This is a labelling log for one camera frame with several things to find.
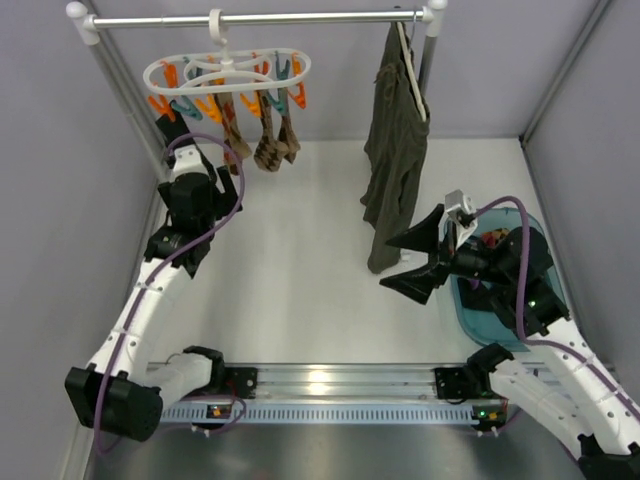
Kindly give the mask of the black sock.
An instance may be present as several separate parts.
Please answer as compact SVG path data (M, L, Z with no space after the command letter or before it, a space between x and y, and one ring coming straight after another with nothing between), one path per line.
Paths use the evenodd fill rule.
M181 142L175 143L173 148L169 147L176 138L190 132L181 113L176 111L172 106L169 106L168 113L163 113L156 119L155 124L160 131L165 147L167 148L167 163L173 166L175 164L173 151L179 148L195 145L196 142L192 138L187 138Z

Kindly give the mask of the aluminium mounting rail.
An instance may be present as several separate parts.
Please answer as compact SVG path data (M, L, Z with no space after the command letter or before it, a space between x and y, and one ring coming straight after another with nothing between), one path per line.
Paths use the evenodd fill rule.
M256 401L437 403L434 369L458 363L231 363L259 370Z

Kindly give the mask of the brown beige checked sock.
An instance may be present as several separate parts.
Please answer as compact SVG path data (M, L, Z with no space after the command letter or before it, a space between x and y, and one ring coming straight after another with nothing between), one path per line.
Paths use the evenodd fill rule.
M292 125L287 90L284 88L280 89L278 91L278 96L281 102L281 127L279 130L278 139L286 146L286 153L284 155L284 158L290 164L293 164L300 151L300 144Z
M265 90L258 91L260 105L260 122L262 134L254 152L257 166L267 172L280 169L282 160L288 152L287 146L276 138L272 120L272 106Z

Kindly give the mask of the white garment hanger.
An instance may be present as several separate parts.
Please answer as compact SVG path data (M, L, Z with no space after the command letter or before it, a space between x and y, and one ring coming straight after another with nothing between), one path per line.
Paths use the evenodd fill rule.
M416 109L421 118L421 121L425 122L427 120L427 112L423 95L419 88L418 79L415 74L413 51L410 46L410 41L408 40L408 37L406 35L404 24L402 22L396 22L395 26L400 40L401 52L406 67L410 90L413 95Z

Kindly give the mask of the yellow brown checked sock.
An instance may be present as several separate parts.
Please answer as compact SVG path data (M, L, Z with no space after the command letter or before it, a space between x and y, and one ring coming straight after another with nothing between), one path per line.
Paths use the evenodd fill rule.
M481 244L490 250L495 249L510 233L507 228L498 228L481 234Z

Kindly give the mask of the white metal clothes rack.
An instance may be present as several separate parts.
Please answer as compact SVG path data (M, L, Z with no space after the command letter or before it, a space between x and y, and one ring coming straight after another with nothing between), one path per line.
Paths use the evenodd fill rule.
M443 24L446 1L430 1L412 10L392 9L388 11L355 12L301 12L301 13L251 13L225 14L222 21L228 29L231 26L294 25L294 24L357 24L412 22L426 26L424 47L417 77L421 93L426 92L433 60L433 50ZM126 63L117 48L109 43L106 32L113 29L142 28L195 28L207 27L208 16L161 16L136 18L102 18L94 13L90 1L73 1L66 6L66 15L74 24L82 41L91 51L109 86L120 102L123 112L129 116L134 132L147 151L152 168L161 182L169 179L169 167L161 159L164 144L161 133L152 121L142 94L138 89ZM157 100L162 113L169 112L167 100Z

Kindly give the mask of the orange brown argyle sock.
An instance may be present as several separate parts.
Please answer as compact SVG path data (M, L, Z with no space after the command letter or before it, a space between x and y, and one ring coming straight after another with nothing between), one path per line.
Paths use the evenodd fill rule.
M229 92L218 93L214 95L214 100L221 113L224 142L234 151L234 155L224 154L224 162L230 173L237 176L236 159L244 161L252 151L240 132L232 94Z

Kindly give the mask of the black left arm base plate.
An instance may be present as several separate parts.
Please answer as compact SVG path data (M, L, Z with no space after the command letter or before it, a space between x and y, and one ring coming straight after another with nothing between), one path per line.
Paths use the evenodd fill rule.
M224 370L221 393L241 399L254 399L259 370L254 367L229 367Z

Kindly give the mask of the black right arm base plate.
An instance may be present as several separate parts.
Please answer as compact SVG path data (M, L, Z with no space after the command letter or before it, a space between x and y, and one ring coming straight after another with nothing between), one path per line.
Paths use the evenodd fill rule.
M471 367L439 367L434 369L437 397L447 401L491 399L488 377Z

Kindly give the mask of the white clip sock hanger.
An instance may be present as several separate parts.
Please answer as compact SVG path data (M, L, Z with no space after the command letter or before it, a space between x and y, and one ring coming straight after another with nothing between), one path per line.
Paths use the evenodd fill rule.
M238 94L256 116L262 115L263 105L283 117L291 100L306 107L309 55L292 48L232 50L219 9L210 11L207 27L216 51L166 56L145 68L142 79L154 99L197 102Z

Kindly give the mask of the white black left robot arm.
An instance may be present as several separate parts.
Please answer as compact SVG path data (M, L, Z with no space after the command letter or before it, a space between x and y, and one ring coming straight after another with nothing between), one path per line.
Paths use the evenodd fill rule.
M215 233L241 209L242 191L224 166L181 173L158 192L167 212L147 241L132 293L87 366L71 368L64 383L82 426L139 442L151 437L168 407L224 385L224 357L207 347L187 347L154 371L148 365Z

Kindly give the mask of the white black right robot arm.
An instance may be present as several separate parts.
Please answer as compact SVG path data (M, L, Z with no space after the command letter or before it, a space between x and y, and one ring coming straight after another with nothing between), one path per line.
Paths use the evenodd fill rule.
M510 197L520 216L495 245L476 237L488 213L467 201L438 204L420 223L398 233L388 245L426 254L425 265L388 276L381 285L425 304L450 276L469 283L480 305L562 386L557 392L497 342L458 367L460 387L444 386L446 400L499 398L526 412L551 433L587 479L639 476L639 404L589 347L567 306L547 283L553 265L545 237L529 223L523 204Z

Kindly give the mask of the olive green hanging garment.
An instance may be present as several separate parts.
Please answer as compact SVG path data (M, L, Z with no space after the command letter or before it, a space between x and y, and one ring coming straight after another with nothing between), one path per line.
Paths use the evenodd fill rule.
M416 109L395 23L389 28L376 74L372 121L364 146L371 177L360 203L365 208L363 220L374 229L367 260L374 274L400 260L400 249L387 246L386 241L411 225L430 129L430 111L423 94L425 122Z

